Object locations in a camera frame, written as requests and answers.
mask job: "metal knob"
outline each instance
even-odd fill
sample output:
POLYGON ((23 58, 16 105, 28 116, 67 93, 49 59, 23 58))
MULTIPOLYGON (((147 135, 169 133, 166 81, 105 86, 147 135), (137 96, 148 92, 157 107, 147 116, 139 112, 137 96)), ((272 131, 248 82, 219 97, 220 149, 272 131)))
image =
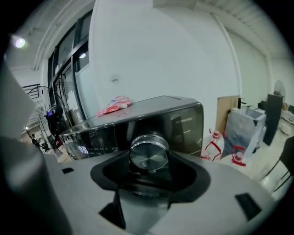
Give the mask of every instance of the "metal knob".
POLYGON ((169 145, 159 135, 141 135, 130 147, 130 160, 140 169, 157 170, 168 161, 169 145))

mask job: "white fan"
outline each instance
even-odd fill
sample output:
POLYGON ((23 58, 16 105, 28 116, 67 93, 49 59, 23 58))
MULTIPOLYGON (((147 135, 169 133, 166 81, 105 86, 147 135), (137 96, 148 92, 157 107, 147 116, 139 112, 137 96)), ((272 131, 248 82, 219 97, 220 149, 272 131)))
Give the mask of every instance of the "white fan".
POLYGON ((274 89, 274 95, 280 95, 285 98, 286 91, 285 91, 284 84, 281 81, 276 82, 275 89, 274 89))

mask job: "plastic bottle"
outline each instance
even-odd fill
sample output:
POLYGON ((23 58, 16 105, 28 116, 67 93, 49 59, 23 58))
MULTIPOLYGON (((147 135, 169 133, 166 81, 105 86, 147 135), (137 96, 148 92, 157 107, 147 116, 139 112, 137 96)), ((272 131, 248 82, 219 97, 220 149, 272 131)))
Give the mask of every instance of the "plastic bottle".
POLYGON ((206 146, 205 150, 202 151, 201 157, 210 161, 220 160, 221 154, 224 151, 225 142, 222 134, 219 131, 214 131, 212 139, 206 146))

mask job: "snack bag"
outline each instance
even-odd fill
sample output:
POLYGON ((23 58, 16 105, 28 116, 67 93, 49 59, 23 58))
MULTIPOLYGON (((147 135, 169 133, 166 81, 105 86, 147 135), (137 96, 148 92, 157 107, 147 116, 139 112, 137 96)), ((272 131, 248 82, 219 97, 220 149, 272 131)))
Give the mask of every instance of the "snack bag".
POLYGON ((105 109, 102 109, 101 111, 99 111, 96 116, 99 117, 104 114, 108 114, 110 112, 114 112, 122 108, 127 108, 133 102, 134 101, 127 96, 124 96, 124 95, 117 96, 109 102, 109 104, 106 106, 105 109))

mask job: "ceiling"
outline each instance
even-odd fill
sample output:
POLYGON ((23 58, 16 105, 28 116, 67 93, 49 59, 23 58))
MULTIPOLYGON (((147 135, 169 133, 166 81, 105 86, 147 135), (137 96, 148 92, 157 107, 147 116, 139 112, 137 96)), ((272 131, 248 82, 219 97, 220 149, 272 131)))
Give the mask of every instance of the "ceiling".
MULTIPOLYGON (((47 0, 44 1, 24 25, 15 33, 25 38, 27 44, 24 48, 16 49, 10 46, 7 50, 7 63, 10 68, 38 69, 36 56, 39 47, 48 36, 48 29, 61 24, 56 16, 69 5, 77 4, 82 0, 47 0)), ((289 50, 279 31, 271 23, 267 15, 250 0, 153 0, 154 6, 171 5, 184 6, 190 9, 200 6, 210 6, 233 16, 236 21, 246 25, 265 44, 272 57, 289 57, 289 50)))
POLYGON ((271 19, 251 0, 153 0, 153 6, 182 6, 190 9, 206 10, 216 15, 230 15, 230 20, 238 21, 255 34, 272 58, 292 57, 279 30, 271 19))
POLYGON ((59 22, 54 22, 54 19, 69 2, 71 0, 47 0, 32 12, 11 38, 11 45, 6 52, 6 61, 11 69, 33 67, 39 45, 47 29, 50 25, 56 24, 56 27, 60 25, 59 22), (26 40, 23 48, 17 49, 14 47, 13 39, 15 36, 26 40))

